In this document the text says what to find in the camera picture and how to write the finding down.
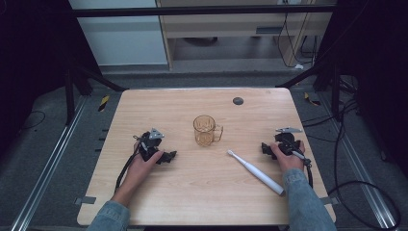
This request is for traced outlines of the yellow black tape strip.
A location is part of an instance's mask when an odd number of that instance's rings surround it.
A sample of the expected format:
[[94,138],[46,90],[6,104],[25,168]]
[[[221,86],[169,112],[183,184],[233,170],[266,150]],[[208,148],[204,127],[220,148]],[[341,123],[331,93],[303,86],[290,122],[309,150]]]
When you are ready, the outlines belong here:
[[304,98],[306,101],[308,101],[312,105],[315,105],[315,106],[320,105],[319,96],[315,92],[305,92]]
[[108,94],[104,95],[101,99],[100,105],[98,107],[98,112],[103,112],[104,109],[106,108],[106,105],[110,99],[110,96]]

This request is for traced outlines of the black horizontal frame bar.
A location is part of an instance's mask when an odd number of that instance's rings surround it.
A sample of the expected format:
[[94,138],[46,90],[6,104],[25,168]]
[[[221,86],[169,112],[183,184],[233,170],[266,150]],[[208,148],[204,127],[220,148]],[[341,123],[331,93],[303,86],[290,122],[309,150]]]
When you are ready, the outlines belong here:
[[76,17],[155,16],[155,15],[205,15],[248,13],[331,13],[337,5],[248,5],[248,6],[198,6],[131,9],[89,9],[70,11]]

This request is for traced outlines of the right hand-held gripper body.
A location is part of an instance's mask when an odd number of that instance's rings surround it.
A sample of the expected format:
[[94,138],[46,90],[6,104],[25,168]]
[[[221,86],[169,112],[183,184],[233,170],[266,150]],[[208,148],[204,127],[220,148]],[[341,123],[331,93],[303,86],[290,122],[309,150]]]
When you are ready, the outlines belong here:
[[301,129],[295,129],[291,127],[276,129],[277,134],[274,136],[275,141],[278,143],[279,149],[287,156],[302,155],[300,150],[300,141],[294,138],[294,133],[300,133]]

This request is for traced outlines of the amber glass mug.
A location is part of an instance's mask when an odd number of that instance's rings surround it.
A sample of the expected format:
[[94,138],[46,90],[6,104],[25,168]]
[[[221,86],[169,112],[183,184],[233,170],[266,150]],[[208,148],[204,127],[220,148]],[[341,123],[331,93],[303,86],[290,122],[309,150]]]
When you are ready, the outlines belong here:
[[192,123],[195,141],[201,146],[210,146],[219,142],[223,135],[223,126],[209,115],[199,115]]

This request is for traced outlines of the person's left hand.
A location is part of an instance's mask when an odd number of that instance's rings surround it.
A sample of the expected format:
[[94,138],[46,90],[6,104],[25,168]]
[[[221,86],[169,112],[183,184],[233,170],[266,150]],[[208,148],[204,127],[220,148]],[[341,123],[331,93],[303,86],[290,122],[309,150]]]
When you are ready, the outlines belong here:
[[143,159],[141,154],[137,154],[128,167],[125,180],[123,181],[123,186],[133,193],[148,176],[163,154],[163,151],[157,151],[147,161]]

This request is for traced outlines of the aluminium floor rail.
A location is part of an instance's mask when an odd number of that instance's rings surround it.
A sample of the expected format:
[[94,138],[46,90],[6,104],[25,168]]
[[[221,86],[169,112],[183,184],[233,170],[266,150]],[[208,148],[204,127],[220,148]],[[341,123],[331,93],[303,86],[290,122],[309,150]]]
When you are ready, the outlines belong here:
[[37,208],[41,202],[46,189],[54,175],[57,166],[64,155],[66,147],[77,127],[77,124],[82,116],[83,110],[87,104],[88,98],[86,96],[80,96],[78,104],[74,109],[74,116],[71,121],[64,127],[62,134],[60,135],[53,151],[50,154],[48,161],[46,162],[41,175],[38,178],[34,188],[32,189],[28,199],[24,206],[20,210],[18,216],[13,222],[10,231],[26,231]]
[[359,159],[356,150],[354,149],[348,135],[345,133],[342,122],[333,121],[332,125],[340,133],[340,144],[345,156],[350,162],[351,168],[357,179],[362,181],[361,187],[365,197],[380,225],[381,228],[391,228],[396,226],[396,218],[392,215],[390,208],[386,205],[384,195],[374,187],[369,173]]

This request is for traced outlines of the person's right hand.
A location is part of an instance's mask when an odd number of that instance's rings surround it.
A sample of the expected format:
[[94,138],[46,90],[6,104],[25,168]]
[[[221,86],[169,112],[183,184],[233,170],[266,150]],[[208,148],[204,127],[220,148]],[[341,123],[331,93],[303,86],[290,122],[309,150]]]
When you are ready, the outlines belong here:
[[283,173],[285,173],[286,171],[290,169],[299,169],[301,171],[304,170],[303,161],[299,159],[298,157],[296,157],[295,155],[290,155],[290,156],[285,155],[280,150],[276,142],[272,142],[270,144],[270,148],[272,152],[275,154],[278,164]]

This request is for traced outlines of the light wooden desk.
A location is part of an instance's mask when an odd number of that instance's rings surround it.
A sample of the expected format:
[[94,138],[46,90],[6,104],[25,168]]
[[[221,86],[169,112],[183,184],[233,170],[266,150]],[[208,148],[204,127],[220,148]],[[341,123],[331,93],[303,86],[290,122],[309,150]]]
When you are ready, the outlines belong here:
[[[324,5],[336,0],[155,0],[159,7]],[[166,39],[272,37],[286,65],[297,63],[302,41],[325,34],[331,13],[163,15]]]

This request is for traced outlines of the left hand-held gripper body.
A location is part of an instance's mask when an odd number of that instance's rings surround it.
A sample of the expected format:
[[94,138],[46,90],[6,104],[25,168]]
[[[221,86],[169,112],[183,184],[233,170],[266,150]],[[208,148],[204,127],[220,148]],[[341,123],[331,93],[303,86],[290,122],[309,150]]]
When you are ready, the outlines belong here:
[[165,135],[163,133],[155,128],[152,128],[150,132],[145,132],[140,138],[138,138],[138,151],[145,162],[147,162],[156,152],[159,151],[158,146],[164,137]]

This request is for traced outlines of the dark curtain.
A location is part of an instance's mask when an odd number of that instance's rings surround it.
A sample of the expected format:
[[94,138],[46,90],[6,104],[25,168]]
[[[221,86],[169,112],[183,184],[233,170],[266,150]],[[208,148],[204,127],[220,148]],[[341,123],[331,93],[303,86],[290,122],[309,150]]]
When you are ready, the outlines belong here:
[[357,99],[386,158],[408,179],[408,0],[337,0],[320,47],[358,80]]
[[64,85],[59,41],[78,66],[100,74],[69,0],[0,0],[0,161],[41,95]]

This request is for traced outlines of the white cabinet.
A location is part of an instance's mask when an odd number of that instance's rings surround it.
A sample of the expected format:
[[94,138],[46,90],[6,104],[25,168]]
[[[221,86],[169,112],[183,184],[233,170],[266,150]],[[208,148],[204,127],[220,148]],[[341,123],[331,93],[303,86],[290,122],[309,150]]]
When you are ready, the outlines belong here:
[[[155,0],[68,0],[73,10],[156,8]],[[167,64],[158,16],[81,17],[99,66]]]

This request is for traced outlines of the black metal stand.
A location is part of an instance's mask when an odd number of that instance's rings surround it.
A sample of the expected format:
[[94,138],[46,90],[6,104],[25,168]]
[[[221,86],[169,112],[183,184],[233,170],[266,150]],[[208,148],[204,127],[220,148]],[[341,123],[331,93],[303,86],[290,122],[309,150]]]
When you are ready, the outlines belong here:
[[78,64],[69,63],[64,74],[66,125],[69,125],[75,117],[74,88],[77,88],[81,95],[90,95],[92,93],[92,87],[88,82],[88,78],[114,91],[126,90],[126,88],[107,80],[101,74],[97,74]]
[[277,85],[277,88],[289,89],[312,75],[317,76],[313,84],[314,90],[322,91],[331,86],[331,113],[334,118],[340,121],[340,68],[335,62],[316,62],[314,66],[292,78],[292,80]]

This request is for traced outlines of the white electric toothbrush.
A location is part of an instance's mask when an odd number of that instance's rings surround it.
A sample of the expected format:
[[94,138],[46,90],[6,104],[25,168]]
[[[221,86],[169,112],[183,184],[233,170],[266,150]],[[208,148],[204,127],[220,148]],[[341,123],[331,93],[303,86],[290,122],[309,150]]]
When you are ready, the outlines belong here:
[[282,195],[284,193],[284,189],[274,180],[272,180],[269,176],[263,173],[261,170],[247,162],[245,159],[241,158],[232,150],[228,150],[227,153],[234,157],[243,167],[245,167],[251,174],[253,174],[256,178],[258,178],[261,182],[267,185],[270,189],[272,189],[278,195]]

